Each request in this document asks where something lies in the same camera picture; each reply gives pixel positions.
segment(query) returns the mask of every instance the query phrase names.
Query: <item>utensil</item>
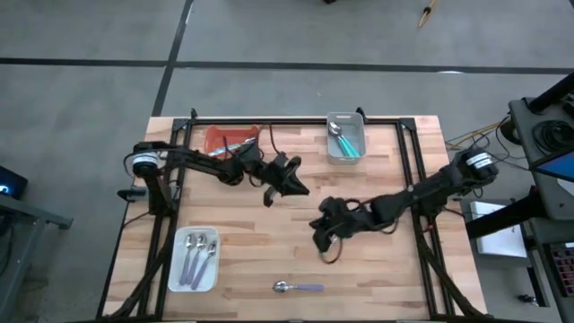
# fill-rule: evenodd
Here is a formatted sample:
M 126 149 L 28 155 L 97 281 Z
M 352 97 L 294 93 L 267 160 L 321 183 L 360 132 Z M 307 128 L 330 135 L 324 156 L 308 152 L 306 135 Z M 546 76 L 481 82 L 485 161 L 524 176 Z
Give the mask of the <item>utensil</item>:
M 316 291 L 323 292 L 325 286 L 323 284 L 296 284 L 289 285 L 285 281 L 275 282 L 273 285 L 274 292 L 287 292 L 290 289 L 301 290 L 301 291 Z
M 225 153 L 227 151 L 233 151 L 233 150 L 239 149 L 244 144 L 251 144 L 255 141 L 255 139 L 256 139 L 255 137 L 250 137 L 250 138 L 245 139 L 245 141 L 241 144 L 230 144 L 227 146 L 227 149 L 225 148 L 225 146 L 219 147 L 219 148 L 215 149 L 214 151 L 208 153 L 207 155 L 209 155 L 210 157 L 215 157 L 215 156 L 221 155 L 222 153 Z
M 195 234 L 193 233 L 188 234 L 186 236 L 186 248 L 187 248 L 186 260 L 184 260 L 183 262 L 183 269 L 181 270 L 181 276 L 179 277 L 180 285 L 186 283 L 187 271 L 189 268 L 189 255 L 191 254 L 191 250 L 193 250 L 193 248 L 196 247 L 196 244 L 197 244 L 197 237 L 195 236 Z
M 329 134 L 337 137 L 339 145 L 341 146 L 341 149 L 343 150 L 345 156 L 360 157 L 357 150 L 352 146 L 349 140 L 347 140 L 347 138 L 344 137 L 343 129 L 340 126 L 338 126 L 335 122 L 331 121 L 329 122 L 328 128 L 329 128 Z
M 212 241 L 212 243 L 209 244 L 209 247 L 207 247 L 207 258 L 204 260 L 201 268 L 199 268 L 199 273 L 197 273 L 196 279 L 194 279 L 194 282 L 191 284 L 192 290 L 197 289 L 199 282 L 201 282 L 201 279 L 204 277 L 207 262 L 209 261 L 209 258 L 215 256 L 215 251 L 217 251 L 217 241 Z
M 199 235 L 199 239 L 197 239 L 197 253 L 194 257 L 194 260 L 191 262 L 191 267 L 189 268 L 189 272 L 187 273 L 186 284 L 191 284 L 194 280 L 194 275 L 196 274 L 196 267 L 197 267 L 197 260 L 199 259 L 199 254 L 201 250 L 205 247 L 207 243 L 207 237 L 205 233 Z

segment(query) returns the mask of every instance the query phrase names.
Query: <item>concrete floor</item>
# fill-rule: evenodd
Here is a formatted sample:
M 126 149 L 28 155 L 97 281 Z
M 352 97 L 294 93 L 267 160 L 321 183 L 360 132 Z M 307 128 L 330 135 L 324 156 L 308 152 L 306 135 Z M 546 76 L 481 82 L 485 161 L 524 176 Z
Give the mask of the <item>concrete floor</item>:
M 0 57 L 167 60 L 184 3 L 4 0 Z M 426 4 L 196 0 L 178 59 L 574 67 L 567 0 L 443 0 L 417 30 Z M 129 184 L 121 160 L 144 134 L 163 68 L 0 65 L 0 75 L 0 163 L 30 180 L 27 201 L 75 219 L 71 231 L 46 233 L 16 318 L 91 319 L 125 208 L 115 193 Z M 509 100 L 562 77 L 176 69 L 162 115 L 192 107 L 203 116 L 325 115 L 361 106 L 372 115 L 439 115 L 450 138 L 499 121 Z M 501 148 L 493 142 L 491 150 Z M 484 196 L 522 197 L 532 177 L 501 168 Z M 477 266 L 497 318 L 560 321 L 555 308 L 515 300 L 531 292 L 524 268 Z

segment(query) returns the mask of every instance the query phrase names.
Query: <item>wooden table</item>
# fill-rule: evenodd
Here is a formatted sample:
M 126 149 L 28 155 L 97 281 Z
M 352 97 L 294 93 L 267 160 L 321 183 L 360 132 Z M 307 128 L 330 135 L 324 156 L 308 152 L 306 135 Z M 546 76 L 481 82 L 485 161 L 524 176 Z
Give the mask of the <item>wooden table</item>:
M 439 120 L 434 116 L 415 119 L 424 165 L 431 175 L 448 163 Z M 168 141 L 172 120 L 152 118 L 145 140 Z M 205 130 L 194 126 L 192 148 L 203 150 Z M 262 204 L 265 189 L 251 187 L 247 179 L 238 187 L 228 187 L 210 175 L 188 170 L 178 227 L 208 225 L 218 230 L 222 238 L 220 272 L 210 292 L 168 291 L 164 319 L 427 319 L 408 212 L 392 235 L 364 232 L 346 240 L 341 259 L 333 265 L 318 259 L 311 239 L 308 223 L 320 216 L 317 207 L 325 197 L 366 199 L 404 189 L 395 129 L 368 125 L 366 135 L 368 155 L 364 160 L 356 166 L 334 166 L 326 162 L 325 127 L 274 126 L 278 149 L 302 158 L 297 175 L 310 194 L 276 197 L 271 208 Z M 260 146 L 270 160 L 274 153 L 266 129 Z M 410 145 L 409 151 L 416 174 Z M 146 203 L 131 204 L 126 221 L 145 211 Z M 448 273 L 471 303 L 485 312 L 464 220 L 444 213 L 438 222 Z M 124 229 L 104 314 L 116 310 L 141 278 L 152 223 L 153 218 L 147 216 Z M 158 280 L 156 277 L 152 286 L 152 304 Z M 326 290 L 277 294 L 271 287 L 278 280 L 324 284 Z M 441 309 L 436 277 L 433 285 Z

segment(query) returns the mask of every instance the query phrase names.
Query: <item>silver spoon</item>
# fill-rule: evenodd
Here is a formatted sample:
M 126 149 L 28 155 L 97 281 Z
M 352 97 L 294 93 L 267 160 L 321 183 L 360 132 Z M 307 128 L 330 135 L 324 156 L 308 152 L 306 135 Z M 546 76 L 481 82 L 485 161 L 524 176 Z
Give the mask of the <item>silver spoon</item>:
M 274 292 L 287 292 L 290 289 L 302 290 L 302 291 L 317 291 L 323 292 L 325 290 L 325 286 L 323 284 L 298 284 L 298 285 L 289 285 L 285 281 L 276 282 L 273 285 Z
M 337 137 L 337 140 L 339 141 L 339 145 L 341 146 L 341 149 L 343 150 L 343 153 L 346 156 L 359 157 L 359 153 L 357 153 L 357 151 L 352 146 L 352 144 L 347 140 L 347 138 L 344 137 L 343 130 L 341 129 L 341 127 L 339 125 L 337 125 L 335 122 L 331 121 L 331 122 L 329 122 L 328 128 L 329 128 L 329 134 Z
M 209 258 L 215 256 L 215 251 L 217 251 L 217 241 L 213 241 L 212 243 L 209 244 L 209 247 L 207 247 L 207 258 L 201 265 L 201 268 L 199 268 L 199 273 L 197 273 L 196 279 L 191 284 L 192 290 L 197 289 L 199 282 L 201 282 L 201 279 L 204 277 L 205 269 L 207 268 L 207 262 L 209 261 Z
M 191 254 L 191 250 L 193 250 L 193 248 L 196 247 L 197 244 L 197 238 L 195 236 L 195 234 L 190 233 L 186 236 L 186 248 L 187 248 L 187 253 L 186 253 L 186 260 L 184 260 L 183 262 L 183 269 L 181 271 L 181 276 L 179 277 L 179 284 L 183 285 L 186 283 L 186 278 L 187 278 L 187 271 L 189 268 L 189 255 Z
M 205 233 L 199 235 L 199 239 L 197 239 L 197 253 L 194 257 L 194 261 L 191 262 L 191 267 L 189 268 L 189 272 L 187 273 L 186 284 L 191 284 L 194 280 L 194 275 L 196 274 L 196 267 L 197 267 L 197 260 L 199 259 L 199 254 L 201 250 L 205 247 L 205 243 L 207 243 L 207 237 Z

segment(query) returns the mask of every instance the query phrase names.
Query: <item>blue glowing light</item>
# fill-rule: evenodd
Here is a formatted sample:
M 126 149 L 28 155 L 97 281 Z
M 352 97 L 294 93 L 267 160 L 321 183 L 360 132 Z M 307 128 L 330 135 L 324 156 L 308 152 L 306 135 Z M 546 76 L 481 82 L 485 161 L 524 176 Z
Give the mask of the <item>blue glowing light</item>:
M 0 193 L 10 194 L 11 189 L 6 185 L 0 185 Z

